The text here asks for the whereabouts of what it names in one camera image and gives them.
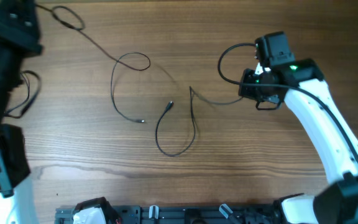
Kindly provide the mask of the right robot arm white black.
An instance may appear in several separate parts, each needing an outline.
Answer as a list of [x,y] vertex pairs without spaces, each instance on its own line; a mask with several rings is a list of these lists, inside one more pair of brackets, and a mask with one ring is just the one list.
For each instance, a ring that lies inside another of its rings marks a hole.
[[318,195],[279,203],[285,223],[358,223],[358,139],[335,105],[317,63],[296,60],[287,37],[276,32],[254,42],[255,70],[246,70],[239,95],[257,103],[286,104],[318,152],[328,187]]

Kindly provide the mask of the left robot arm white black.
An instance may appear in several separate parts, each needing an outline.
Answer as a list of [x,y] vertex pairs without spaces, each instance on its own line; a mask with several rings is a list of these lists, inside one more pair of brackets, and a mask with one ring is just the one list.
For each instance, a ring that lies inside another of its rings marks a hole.
[[34,1],[0,1],[0,223],[38,223],[24,135],[4,124],[25,58],[42,53]]

